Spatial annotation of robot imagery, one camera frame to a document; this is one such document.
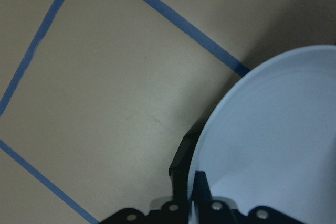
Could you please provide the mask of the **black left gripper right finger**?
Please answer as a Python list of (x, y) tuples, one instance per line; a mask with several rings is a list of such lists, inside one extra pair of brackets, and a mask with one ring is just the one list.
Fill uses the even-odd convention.
[(212, 194), (204, 171), (195, 172), (192, 199), (196, 203), (212, 201)]

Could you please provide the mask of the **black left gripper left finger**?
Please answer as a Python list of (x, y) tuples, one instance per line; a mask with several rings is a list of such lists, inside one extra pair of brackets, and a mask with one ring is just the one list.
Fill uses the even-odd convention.
[(199, 132), (187, 133), (182, 138), (170, 164), (169, 177), (172, 182), (173, 201), (187, 201), (188, 174), (199, 137)]

